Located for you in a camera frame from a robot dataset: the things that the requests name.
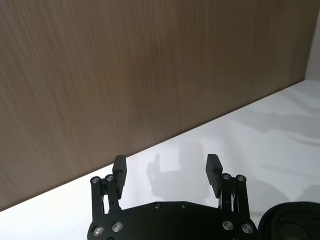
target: white table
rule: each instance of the white table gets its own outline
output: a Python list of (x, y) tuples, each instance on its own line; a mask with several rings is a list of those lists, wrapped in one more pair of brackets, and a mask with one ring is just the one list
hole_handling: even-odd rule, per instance
[[(247, 177), (256, 224), (276, 204), (319, 202), (320, 81), (305, 80), (128, 157), (120, 206), (188, 201), (217, 207), (205, 172), (213, 153), (225, 173)], [(112, 165), (104, 167), (0, 212), (0, 239), (86, 240), (90, 178), (111, 172)]]

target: brown wooden surface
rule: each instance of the brown wooden surface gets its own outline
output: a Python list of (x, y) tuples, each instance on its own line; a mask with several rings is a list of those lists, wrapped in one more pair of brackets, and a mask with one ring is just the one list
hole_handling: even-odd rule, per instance
[(304, 78), (317, 0), (0, 2), (0, 209)]

